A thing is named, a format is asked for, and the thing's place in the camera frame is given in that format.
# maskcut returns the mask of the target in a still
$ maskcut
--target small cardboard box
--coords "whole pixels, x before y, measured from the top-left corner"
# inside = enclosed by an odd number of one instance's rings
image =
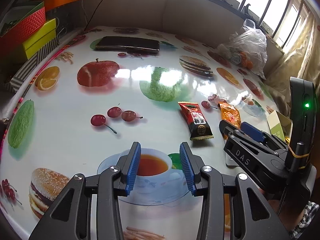
[[[267,116],[267,121],[272,135],[279,137],[283,141],[285,141],[284,136],[291,138],[292,121],[283,114],[273,111]]]

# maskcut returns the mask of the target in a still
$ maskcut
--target metal screw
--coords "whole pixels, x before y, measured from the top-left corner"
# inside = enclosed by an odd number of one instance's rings
[[[203,166],[202,169],[207,172],[212,171],[212,167],[210,167],[209,165]]]
[[[247,174],[244,174],[244,173],[239,174],[239,179],[246,180],[247,178],[248,178]]]
[[[81,180],[83,178],[83,175],[81,173],[78,173],[76,175],[74,175],[73,177],[75,180]]]
[[[112,172],[117,172],[117,171],[119,171],[119,167],[118,167],[118,166],[111,166],[109,169],[110,169]]]

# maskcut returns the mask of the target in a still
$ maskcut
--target wall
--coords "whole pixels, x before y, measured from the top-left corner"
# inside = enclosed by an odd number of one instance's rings
[[[84,0],[89,18],[99,2]],[[134,26],[180,34],[215,46],[239,32],[243,22],[238,15],[209,0],[104,0],[89,26]],[[79,25],[85,25],[83,13]],[[266,73],[282,56],[269,41],[267,53]]]

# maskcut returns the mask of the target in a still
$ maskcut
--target window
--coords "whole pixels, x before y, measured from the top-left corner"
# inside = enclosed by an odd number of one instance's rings
[[[238,8],[240,3],[243,0],[226,0],[229,5],[234,8]],[[285,7],[287,5],[288,0],[272,0],[269,8],[263,18],[263,22],[261,27],[263,27],[269,35],[272,35],[274,31],[277,29],[282,15],[284,13]],[[300,26],[302,25],[306,16],[300,16],[298,23],[294,27],[293,33],[290,32],[295,24],[295,20],[298,15],[298,10],[296,9],[296,5],[300,4],[300,0],[291,0],[289,4],[290,11],[287,13],[284,21],[281,24],[281,28],[277,31],[275,36],[275,40],[279,46],[283,46],[284,42],[288,39],[285,44],[284,51],[286,51],[296,40],[300,33]],[[245,0],[244,5],[250,4],[249,6],[249,14],[253,17],[253,19],[258,22],[263,15],[263,12],[266,8],[268,0]]]

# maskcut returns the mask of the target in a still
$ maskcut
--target plastic bag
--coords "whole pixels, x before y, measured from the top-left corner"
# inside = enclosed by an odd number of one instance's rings
[[[266,79],[263,67],[267,62],[267,38],[255,28],[252,20],[246,19],[243,24],[244,33],[232,35],[228,43],[220,44],[218,53],[233,64],[251,70]]]

